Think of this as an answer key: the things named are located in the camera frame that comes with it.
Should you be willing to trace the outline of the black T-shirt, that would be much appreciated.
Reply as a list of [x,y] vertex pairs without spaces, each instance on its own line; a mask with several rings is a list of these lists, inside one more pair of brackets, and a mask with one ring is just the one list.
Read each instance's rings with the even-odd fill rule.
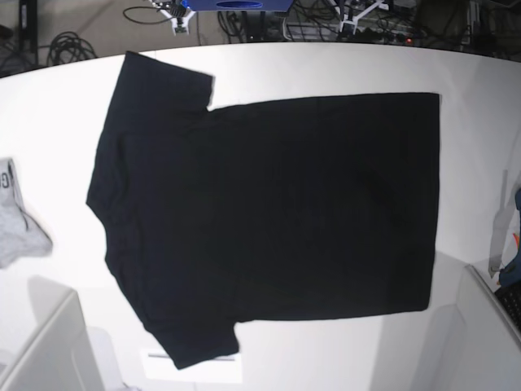
[[86,200],[108,269],[175,367],[238,353],[237,323],[425,310],[440,96],[210,110],[212,88],[127,53]]

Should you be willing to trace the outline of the black power strip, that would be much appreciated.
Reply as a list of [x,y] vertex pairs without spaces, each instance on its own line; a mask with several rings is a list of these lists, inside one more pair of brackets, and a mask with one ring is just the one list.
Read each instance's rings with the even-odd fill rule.
[[355,33],[338,33],[324,24],[284,24],[283,37],[289,42],[343,42],[375,45],[418,46],[421,39],[411,33],[386,29],[358,29]]

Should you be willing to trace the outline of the white table label slot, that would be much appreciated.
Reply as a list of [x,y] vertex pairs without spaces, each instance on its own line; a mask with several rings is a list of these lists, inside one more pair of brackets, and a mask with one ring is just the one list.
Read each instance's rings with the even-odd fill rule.
[[147,379],[188,383],[241,384],[243,365],[240,354],[222,356],[177,369],[171,358],[158,349],[142,349],[141,360]]

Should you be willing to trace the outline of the blue box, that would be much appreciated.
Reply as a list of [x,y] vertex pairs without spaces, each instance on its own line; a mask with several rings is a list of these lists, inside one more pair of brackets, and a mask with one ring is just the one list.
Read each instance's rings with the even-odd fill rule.
[[288,11],[293,0],[186,0],[193,11]]

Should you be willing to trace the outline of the grey folded garment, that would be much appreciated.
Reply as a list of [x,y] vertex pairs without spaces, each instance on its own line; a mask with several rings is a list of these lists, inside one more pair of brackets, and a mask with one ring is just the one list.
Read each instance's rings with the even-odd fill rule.
[[21,257],[44,257],[52,252],[50,236],[24,207],[15,164],[1,159],[1,268]]

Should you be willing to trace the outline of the white bin left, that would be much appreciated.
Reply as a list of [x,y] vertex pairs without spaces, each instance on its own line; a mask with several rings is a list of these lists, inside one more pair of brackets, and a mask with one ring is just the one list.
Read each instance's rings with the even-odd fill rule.
[[104,390],[77,292],[68,289],[1,374],[2,390]]

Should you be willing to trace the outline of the teal orange object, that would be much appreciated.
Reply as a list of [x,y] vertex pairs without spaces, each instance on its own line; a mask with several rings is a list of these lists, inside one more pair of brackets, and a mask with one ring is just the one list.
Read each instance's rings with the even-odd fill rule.
[[498,284],[502,288],[507,288],[520,281],[520,236],[514,234],[515,243],[517,245],[517,253],[512,261],[505,268],[501,269]]

